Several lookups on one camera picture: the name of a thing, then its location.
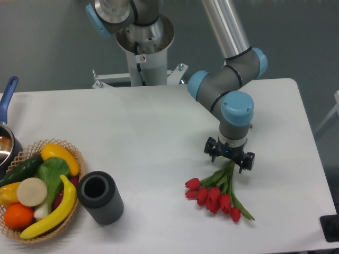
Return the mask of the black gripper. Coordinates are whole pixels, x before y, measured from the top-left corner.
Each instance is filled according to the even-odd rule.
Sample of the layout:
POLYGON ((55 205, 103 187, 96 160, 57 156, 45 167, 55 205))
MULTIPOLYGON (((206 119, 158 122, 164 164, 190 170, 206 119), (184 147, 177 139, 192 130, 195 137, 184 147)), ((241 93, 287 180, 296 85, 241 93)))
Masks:
POLYGON ((214 162, 216 157, 225 157, 239 165, 239 173, 243 170, 251 171, 255 161, 255 153, 244 152, 245 144, 239 147, 230 147, 228 143, 216 142, 212 137, 209 137, 204 147, 204 153, 211 157, 211 161, 214 162))

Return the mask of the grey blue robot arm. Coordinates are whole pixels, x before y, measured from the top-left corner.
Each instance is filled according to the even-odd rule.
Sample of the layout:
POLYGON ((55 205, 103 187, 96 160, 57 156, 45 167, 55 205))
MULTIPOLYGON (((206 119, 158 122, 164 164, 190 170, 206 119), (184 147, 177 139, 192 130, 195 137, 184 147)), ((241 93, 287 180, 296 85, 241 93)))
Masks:
MULTIPOLYGON (((255 155, 245 152, 244 146, 254 102, 241 88, 266 71, 267 57, 250 45, 232 1, 202 4, 224 58, 216 74, 200 70, 188 81, 190 95, 219 121, 218 139, 209 138, 204 152, 211 158, 228 158, 240 170, 251 170, 255 155)), ((181 80, 181 68, 167 70, 174 28, 159 12, 158 1, 92 1, 85 10, 97 32, 103 37, 115 35, 125 51, 132 86, 181 80)))

